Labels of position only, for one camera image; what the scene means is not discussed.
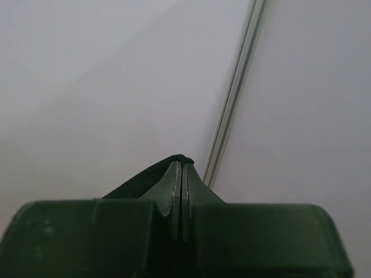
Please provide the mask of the black t shirt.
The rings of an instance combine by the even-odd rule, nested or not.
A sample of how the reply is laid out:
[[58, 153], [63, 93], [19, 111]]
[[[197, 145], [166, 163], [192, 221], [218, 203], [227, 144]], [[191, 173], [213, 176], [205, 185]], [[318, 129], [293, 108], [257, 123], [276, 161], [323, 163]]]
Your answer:
[[103, 196], [103, 199], [138, 199], [161, 180], [172, 162], [180, 162], [182, 166], [194, 164], [191, 158], [183, 154], [169, 156], [136, 174]]

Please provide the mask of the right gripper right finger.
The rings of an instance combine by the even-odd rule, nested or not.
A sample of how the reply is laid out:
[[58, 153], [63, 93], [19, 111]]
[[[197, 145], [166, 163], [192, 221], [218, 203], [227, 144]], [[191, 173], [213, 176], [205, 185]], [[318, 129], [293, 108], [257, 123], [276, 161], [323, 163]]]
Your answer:
[[187, 164], [183, 238], [201, 277], [353, 277], [330, 215], [313, 204], [226, 203]]

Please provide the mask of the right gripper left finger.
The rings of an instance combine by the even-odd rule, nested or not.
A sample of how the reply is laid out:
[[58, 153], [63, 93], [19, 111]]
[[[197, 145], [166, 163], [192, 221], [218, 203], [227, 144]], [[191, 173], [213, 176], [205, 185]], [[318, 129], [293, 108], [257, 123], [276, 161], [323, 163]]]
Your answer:
[[178, 237], [180, 163], [138, 198], [23, 205], [1, 240], [2, 277], [147, 277]]

